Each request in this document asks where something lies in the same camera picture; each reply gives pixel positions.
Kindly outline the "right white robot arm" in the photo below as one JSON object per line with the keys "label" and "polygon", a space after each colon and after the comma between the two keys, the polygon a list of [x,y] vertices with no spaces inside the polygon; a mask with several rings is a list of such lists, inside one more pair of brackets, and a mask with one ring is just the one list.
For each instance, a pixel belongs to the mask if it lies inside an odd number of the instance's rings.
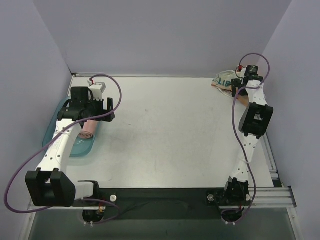
{"label": "right white robot arm", "polygon": [[264,78],[258,75],[259,67],[248,65],[240,72],[240,78],[231,80],[232,97],[248,97],[247,107],[239,121],[242,134],[241,146],[235,168],[222,191],[221,198],[228,205],[244,205],[250,201],[249,164],[260,138],[266,133],[274,108],[269,106],[264,93]]}

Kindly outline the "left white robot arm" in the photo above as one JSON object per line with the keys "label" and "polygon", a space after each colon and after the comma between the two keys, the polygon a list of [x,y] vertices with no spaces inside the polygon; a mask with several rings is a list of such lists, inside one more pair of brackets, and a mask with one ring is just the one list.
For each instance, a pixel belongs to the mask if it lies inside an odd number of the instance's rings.
{"label": "left white robot arm", "polygon": [[104,122],[112,122],[115,115],[113,99],[103,99],[106,85],[97,82],[89,87],[72,87],[67,99],[57,114],[54,136],[57,137],[48,149],[36,170],[28,171],[25,182],[33,204],[37,207],[71,207],[83,199],[95,206],[101,201],[100,187],[94,180],[72,182],[67,176],[67,165],[72,148],[81,134],[96,122],[91,117],[107,114]]}

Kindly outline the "orange polka dot towel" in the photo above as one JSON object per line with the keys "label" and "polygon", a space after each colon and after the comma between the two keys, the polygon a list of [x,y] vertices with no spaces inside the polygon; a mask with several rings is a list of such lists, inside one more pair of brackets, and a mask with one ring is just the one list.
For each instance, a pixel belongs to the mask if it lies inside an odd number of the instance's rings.
{"label": "orange polka dot towel", "polygon": [[242,104],[242,105],[244,105],[244,106],[248,106],[249,105],[249,98],[248,98],[248,96],[241,96],[241,95],[239,95],[238,97],[237,97],[237,100]]}

